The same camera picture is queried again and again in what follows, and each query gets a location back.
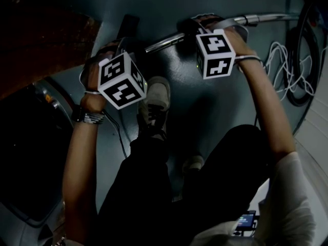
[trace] metal watch band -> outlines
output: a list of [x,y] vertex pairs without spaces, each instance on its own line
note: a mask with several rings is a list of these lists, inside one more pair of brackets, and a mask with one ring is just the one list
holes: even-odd
[[91,124],[102,124],[104,122],[104,114],[86,112],[83,122]]

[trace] metal pipe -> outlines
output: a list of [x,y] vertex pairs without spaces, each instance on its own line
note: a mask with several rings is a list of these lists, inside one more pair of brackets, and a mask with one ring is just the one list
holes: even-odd
[[[248,14],[238,17],[233,17],[234,21],[240,25],[256,25],[263,22],[273,22],[273,21],[293,21],[298,20],[298,14]],[[162,50],[164,48],[175,45],[179,42],[182,42],[185,37],[184,33],[175,33],[174,35],[165,38],[153,45],[150,45],[145,48],[147,54],[154,53],[156,51]]]

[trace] wristwatch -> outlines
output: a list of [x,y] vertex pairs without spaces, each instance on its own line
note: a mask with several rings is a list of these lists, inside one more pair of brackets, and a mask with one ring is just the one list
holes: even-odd
[[75,105],[72,113],[72,120],[90,124],[102,124],[104,122],[104,114],[92,113],[79,105]]

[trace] sneaker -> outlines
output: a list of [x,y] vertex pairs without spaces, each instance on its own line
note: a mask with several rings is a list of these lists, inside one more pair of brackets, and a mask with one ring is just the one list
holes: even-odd
[[195,155],[192,157],[189,157],[182,166],[182,172],[185,176],[188,171],[200,171],[200,169],[204,166],[204,159],[200,155]]
[[139,135],[166,140],[166,120],[170,107],[170,85],[161,76],[152,77],[148,83],[147,97],[139,102]]

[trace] fiducial marker cube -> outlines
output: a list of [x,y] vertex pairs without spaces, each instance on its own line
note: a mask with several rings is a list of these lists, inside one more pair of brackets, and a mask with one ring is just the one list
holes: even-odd
[[98,91],[117,109],[146,97],[147,83],[127,52],[99,62]]
[[203,79],[230,76],[236,57],[223,29],[196,35],[196,55]]

